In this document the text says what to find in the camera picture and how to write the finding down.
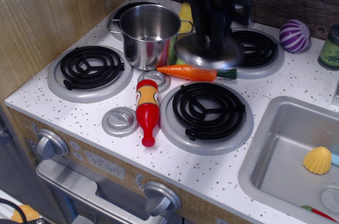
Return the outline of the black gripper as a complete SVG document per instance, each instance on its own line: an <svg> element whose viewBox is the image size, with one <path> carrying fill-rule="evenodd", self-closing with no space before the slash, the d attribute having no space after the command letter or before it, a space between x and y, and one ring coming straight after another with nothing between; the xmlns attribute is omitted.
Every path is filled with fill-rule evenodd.
<svg viewBox="0 0 339 224"><path fill-rule="evenodd" d="M198 43L211 46L213 55L224 55L228 49L228 27L231 22L251 24L251 0L184 0L190 4Z"/></svg>

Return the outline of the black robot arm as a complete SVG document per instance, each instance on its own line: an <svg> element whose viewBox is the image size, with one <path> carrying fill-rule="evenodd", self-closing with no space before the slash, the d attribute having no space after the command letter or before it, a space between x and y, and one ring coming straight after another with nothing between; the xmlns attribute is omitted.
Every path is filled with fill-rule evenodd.
<svg viewBox="0 0 339 224"><path fill-rule="evenodd" d="M229 46L229 28L235 21L249 25L250 0L185 0L190 3L198 44L212 54Z"/></svg>

